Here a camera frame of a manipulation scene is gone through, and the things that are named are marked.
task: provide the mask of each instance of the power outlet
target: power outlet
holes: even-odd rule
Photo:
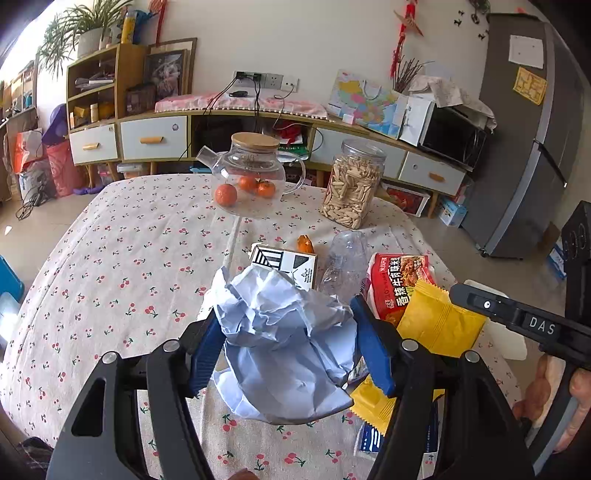
[[[234,76],[237,77],[241,74],[242,76],[246,76],[247,78],[238,79],[234,82],[234,87],[254,87],[255,83],[252,80],[255,75],[261,76],[261,88],[265,88],[265,82],[267,81],[267,74],[260,73],[260,72],[245,72],[243,70],[238,70],[234,72]]]
[[[291,75],[284,75],[281,82],[281,90],[284,92],[297,92],[297,86],[300,79]]]
[[[282,83],[283,75],[277,75],[276,73],[267,73],[267,79],[265,80],[263,88],[268,88],[271,90],[281,90]]]

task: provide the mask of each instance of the lid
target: lid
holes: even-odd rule
[[[279,147],[279,140],[268,135],[240,132],[232,135],[232,143],[247,150],[273,151]]]
[[[343,140],[341,149],[345,153],[350,152],[380,162],[385,161],[387,157],[386,153],[378,148],[377,145],[360,138],[347,138]]]

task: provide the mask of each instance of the finger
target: finger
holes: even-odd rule
[[[545,353],[538,360],[538,367],[535,370],[536,378],[544,378],[546,375],[546,369],[548,368],[548,354]]]
[[[519,420],[525,415],[525,400],[519,400],[518,402],[515,402],[511,410],[513,411],[513,416]]]
[[[544,405],[550,398],[550,383],[545,378],[537,378],[525,390],[524,416],[535,421],[542,415]]]
[[[259,478],[250,470],[243,468],[242,470],[238,470],[228,480],[259,480]]]
[[[570,380],[570,394],[577,399],[579,406],[556,444],[554,450],[557,452],[561,452],[570,445],[591,409],[591,372],[579,368],[574,373]]]

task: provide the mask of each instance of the plastic bottle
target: plastic bottle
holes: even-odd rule
[[[360,293],[368,269],[368,242],[361,231],[341,232],[333,238],[319,290],[348,305]]]
[[[121,31],[121,43],[133,43],[134,42],[134,30],[135,30],[135,19],[137,12],[129,9],[125,14],[123,20],[123,30]]]

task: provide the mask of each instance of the shopping bag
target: shopping bag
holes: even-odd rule
[[[22,172],[27,163],[38,160],[43,156],[41,132],[41,128],[37,128],[36,130],[17,134],[17,146],[15,148],[13,162],[14,173]]]

